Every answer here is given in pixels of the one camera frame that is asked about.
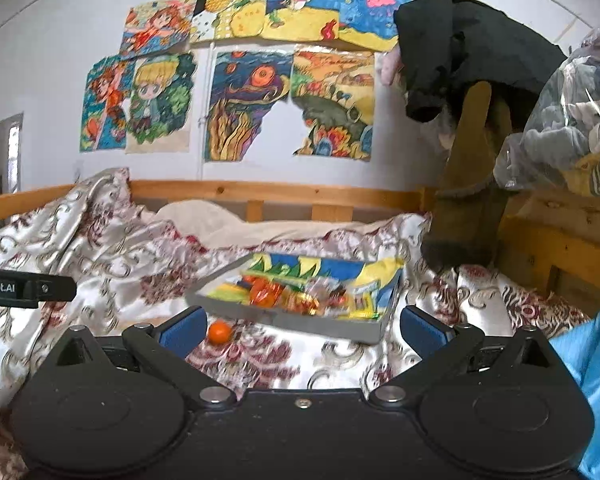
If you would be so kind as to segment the orange tangerine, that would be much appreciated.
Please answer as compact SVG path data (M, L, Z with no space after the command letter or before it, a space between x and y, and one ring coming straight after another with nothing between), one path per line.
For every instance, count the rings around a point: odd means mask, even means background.
M233 326L222 320L211 323L208 327L207 341L212 346L228 344L233 338Z

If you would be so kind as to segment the gold red snack packet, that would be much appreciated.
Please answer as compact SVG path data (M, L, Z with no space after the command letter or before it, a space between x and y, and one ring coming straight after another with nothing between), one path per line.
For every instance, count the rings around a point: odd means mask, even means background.
M276 307L286 312L309 316L321 316L326 311L324 304L316 297L291 287L283 289L276 300Z

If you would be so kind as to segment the red-haired girl drawing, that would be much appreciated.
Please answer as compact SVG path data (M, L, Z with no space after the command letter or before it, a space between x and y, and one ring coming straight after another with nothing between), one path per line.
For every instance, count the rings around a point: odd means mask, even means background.
M129 60L171 49L189 37L197 0L152 0L132 6L119 49Z
M114 55L102 58L87 73L80 129L82 153L125 148L134 70L133 61Z

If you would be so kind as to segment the grey box with painted lining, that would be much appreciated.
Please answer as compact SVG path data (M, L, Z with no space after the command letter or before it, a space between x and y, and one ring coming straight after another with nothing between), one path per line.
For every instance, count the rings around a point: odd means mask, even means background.
M396 310L403 260L250 252L196 281L185 298L207 313L378 344Z

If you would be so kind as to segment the brown fleece-lined coat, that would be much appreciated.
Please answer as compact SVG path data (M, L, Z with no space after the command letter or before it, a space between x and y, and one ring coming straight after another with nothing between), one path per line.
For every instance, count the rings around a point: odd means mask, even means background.
M480 81L466 93L460 122L437 190L422 258L434 272L487 266L509 194L495 182L495 159L513 132L508 105Z

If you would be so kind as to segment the red-haired girl drawing upper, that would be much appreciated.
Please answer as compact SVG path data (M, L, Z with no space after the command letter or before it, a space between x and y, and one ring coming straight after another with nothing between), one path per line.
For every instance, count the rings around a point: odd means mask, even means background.
M132 6L119 49L129 60L171 49L189 37L197 0L152 0Z

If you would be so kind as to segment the landscape flowers drawing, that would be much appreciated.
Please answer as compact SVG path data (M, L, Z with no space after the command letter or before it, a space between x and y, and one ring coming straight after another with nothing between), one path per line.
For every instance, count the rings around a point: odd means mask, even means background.
M370 160L375 74L372 52L317 48L294 52L291 101L302 111L308 129L298 156Z

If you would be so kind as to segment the red-haired girl drawing lower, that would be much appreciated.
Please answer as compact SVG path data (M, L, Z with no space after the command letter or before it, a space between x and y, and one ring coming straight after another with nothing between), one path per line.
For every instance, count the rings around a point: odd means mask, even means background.
M87 73L80 129L82 153L125 148L134 70L133 61L114 55L102 58Z

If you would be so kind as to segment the fish on sand drawing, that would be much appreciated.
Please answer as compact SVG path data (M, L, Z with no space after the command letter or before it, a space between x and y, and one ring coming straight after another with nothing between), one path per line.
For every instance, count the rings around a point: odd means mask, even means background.
M260 36L290 42L336 40L339 8L339 0L266 0Z

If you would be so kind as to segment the floral satin bed cover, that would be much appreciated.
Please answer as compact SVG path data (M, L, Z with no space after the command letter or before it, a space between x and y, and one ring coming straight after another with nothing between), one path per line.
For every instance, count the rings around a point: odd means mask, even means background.
M429 226L423 216L404 220L401 231L206 249L178 235L170 222L148 219L157 211L118 200L113 184L97 181L88 189L95 197L90 206L80 204L75 186L0 229L0 269L76 281L76 298L69 302L0 308L0 479L26 473L6 428L7 404L68 327L82 324L110 336L137 322L159 324L185 308L189 286L250 250L355 261L400 258L403 302L446 324L474 324L490 336L532 325L552 338L586 321L562 298L541 297L482 266L431 271L420 253Z

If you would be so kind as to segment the clear plastic bag of clothes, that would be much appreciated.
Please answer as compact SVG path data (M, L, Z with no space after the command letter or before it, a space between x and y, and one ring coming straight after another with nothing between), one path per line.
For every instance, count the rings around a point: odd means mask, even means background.
M600 27L550 76L524 130L504 141L493 177L509 191L600 197Z

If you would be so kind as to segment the pink jellyfish drawing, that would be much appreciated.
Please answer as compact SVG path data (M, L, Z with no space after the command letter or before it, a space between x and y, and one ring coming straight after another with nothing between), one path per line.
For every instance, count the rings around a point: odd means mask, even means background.
M393 14L409 1L339 0L339 39L366 50L391 50L398 41Z

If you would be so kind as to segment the pink clear snack packet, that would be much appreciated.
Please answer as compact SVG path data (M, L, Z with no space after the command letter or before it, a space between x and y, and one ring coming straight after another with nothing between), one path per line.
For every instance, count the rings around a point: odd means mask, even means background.
M345 284L330 276L311 278L306 284L306 293L317 301L322 310L346 310L348 291Z

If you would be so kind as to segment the wooden bed frame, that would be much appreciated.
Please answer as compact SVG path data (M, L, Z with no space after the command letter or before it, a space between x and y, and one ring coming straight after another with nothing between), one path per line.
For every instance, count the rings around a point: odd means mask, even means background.
M123 203L153 200L165 205L192 198L243 203L249 222L263 219L267 203L286 211L307 206L311 220L328 223L348 223L359 209L429 214L422 248L435 271L466 264L494 266L506 278L543 296L564 292L569 285L600 294L600 234L595 230L578 234L542 220L517 218L514 213L524 196L510 195L493 184L460 191L394 192L273 182L133 180L129 170L110 168L76 185L81 205L91 205L95 197L88 188L97 181L113 184Z

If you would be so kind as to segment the blond boy drawing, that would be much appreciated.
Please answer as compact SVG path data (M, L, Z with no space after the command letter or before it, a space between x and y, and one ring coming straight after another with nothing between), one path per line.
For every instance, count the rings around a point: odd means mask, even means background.
M197 61L193 53L140 58L135 64L126 154L186 153Z

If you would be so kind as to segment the yellow snack packet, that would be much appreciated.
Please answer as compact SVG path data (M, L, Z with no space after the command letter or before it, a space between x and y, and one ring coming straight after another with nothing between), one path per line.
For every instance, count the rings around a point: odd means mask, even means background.
M380 290L362 287L347 289L339 304L340 318L350 320L377 320L385 313L386 307L380 304Z

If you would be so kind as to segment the pineapple yellow drawing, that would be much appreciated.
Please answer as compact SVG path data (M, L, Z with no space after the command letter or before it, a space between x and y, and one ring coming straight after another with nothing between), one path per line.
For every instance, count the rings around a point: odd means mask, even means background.
M189 41L251 38L264 29L266 0L197 0Z

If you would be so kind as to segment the black jacket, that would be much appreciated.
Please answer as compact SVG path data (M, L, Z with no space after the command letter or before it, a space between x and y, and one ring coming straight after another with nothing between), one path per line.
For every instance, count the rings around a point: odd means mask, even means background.
M413 0L393 14L401 51L405 114L431 122L448 110L458 122L480 81L524 128L544 84L566 56L556 44L478 0Z

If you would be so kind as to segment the grey window frame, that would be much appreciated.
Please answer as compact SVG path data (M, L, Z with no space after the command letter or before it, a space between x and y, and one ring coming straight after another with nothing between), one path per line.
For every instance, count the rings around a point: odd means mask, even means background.
M20 190L22 121L22 113L0 121L0 195Z

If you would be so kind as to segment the orange red snack bag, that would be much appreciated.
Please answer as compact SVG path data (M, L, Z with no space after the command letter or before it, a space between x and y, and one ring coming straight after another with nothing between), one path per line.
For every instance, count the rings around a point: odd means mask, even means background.
M252 306L274 308L285 286L260 276L244 275L239 284L247 289L248 301Z

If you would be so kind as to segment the swirly blue orange drawing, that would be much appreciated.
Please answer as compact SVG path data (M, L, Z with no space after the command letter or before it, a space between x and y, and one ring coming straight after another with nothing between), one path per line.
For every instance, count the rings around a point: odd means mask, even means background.
M273 106L288 99L292 54L233 50L215 57L206 117L204 159L240 162Z

